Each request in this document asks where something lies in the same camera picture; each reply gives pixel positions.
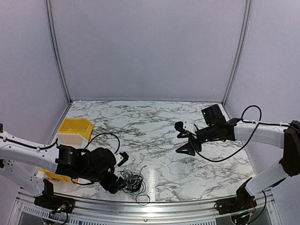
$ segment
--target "marble table surface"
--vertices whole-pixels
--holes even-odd
[[[220,163],[178,154],[175,150],[187,139],[178,139],[174,129],[177,121],[196,124],[199,129],[207,126],[201,110],[213,105],[199,102],[160,101],[76,101],[66,118],[87,118],[94,125],[93,135],[112,132],[120,138],[120,151],[129,155],[124,168],[142,171],[146,194],[151,202],[177,202],[203,200],[235,194],[236,189],[254,176],[244,150]],[[223,107],[219,105],[228,119]],[[117,141],[103,136],[95,139],[90,150],[97,147],[115,149]],[[241,147],[240,142],[208,142],[202,154],[211,159],[221,159]],[[122,191],[112,195],[98,183],[79,186],[63,181],[53,181],[54,191],[85,198],[135,202],[135,196]]]

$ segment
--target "metal corner post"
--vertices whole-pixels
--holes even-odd
[[[60,54],[58,50],[58,45],[56,41],[56,36],[55,36],[55,29],[54,29],[54,21],[53,21],[53,14],[52,14],[52,5],[50,0],[45,0],[45,6],[46,6],[46,15],[47,15],[47,22],[48,22],[48,27],[49,27],[49,33],[50,33],[50,40],[53,48],[53,53],[54,53],[54,59],[58,71],[58,75],[60,78],[60,83],[66,98],[66,101],[68,104],[72,103],[72,99],[70,96],[70,92],[67,86],[67,81],[65,78],[63,66],[60,60]]]
[[[238,49],[237,49],[236,54],[235,54],[234,63],[233,63],[232,69],[231,69],[230,77],[229,77],[227,87],[226,87],[226,90],[225,90],[225,93],[224,93],[224,97],[223,97],[223,100],[222,100],[222,105],[224,106],[224,108],[226,107],[226,104],[228,102],[231,90],[233,88],[234,80],[236,78],[236,74],[238,72],[238,68],[239,68],[239,64],[240,64],[241,55],[242,55],[243,48],[245,46],[245,42],[246,42],[246,39],[247,39],[247,32],[248,32],[248,28],[249,28],[251,7],[252,7],[252,0],[246,0]]]

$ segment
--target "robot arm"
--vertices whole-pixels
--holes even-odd
[[[186,121],[177,122],[175,129],[180,132],[178,138],[189,138],[189,142],[176,150],[177,153],[195,155],[202,150],[202,144],[210,141],[249,141],[264,143],[284,149],[281,160],[256,177],[247,180],[238,190],[234,198],[217,201],[220,214],[232,213],[241,209],[256,206],[254,195],[266,188],[274,187],[288,176],[300,173],[300,129],[298,121],[290,124],[267,124],[233,118],[229,121],[221,113],[218,105],[202,110],[208,127],[198,129]]]
[[[114,174],[115,166],[121,166],[128,160],[125,152],[113,153],[103,148],[89,151],[58,146],[57,143],[46,146],[15,137],[3,131],[2,127],[0,124],[0,174],[32,194],[36,198],[36,205],[56,210],[62,202],[74,200],[54,195],[51,182],[33,176],[18,162],[39,166],[73,179],[99,182],[112,194],[125,186],[124,180]]]

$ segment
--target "yellow plastic container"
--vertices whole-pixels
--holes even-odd
[[[79,118],[79,119],[70,119],[66,118],[60,125],[57,133],[66,133],[66,134],[80,134],[87,140],[90,140],[94,128],[88,119]]]
[[[50,171],[45,170],[43,168],[40,168],[39,170],[44,172],[49,177],[49,179],[51,179],[51,180],[63,180],[64,182],[70,182],[71,181],[71,178],[68,177],[68,176],[58,175],[58,174],[55,174],[54,172],[50,172]]]

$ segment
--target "white wall panel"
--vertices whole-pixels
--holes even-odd
[[[226,108],[240,117],[256,104],[266,122],[300,120],[300,1],[255,0],[240,67]],[[247,119],[258,119],[251,110]],[[258,172],[283,156],[283,151],[250,143],[247,151]],[[283,224],[299,224],[300,175],[273,189]]]
[[[0,123],[18,137],[47,143],[66,106],[44,1],[2,0]],[[1,225],[7,224],[18,189],[0,176]]]
[[[222,100],[244,0],[52,4],[73,99]]]

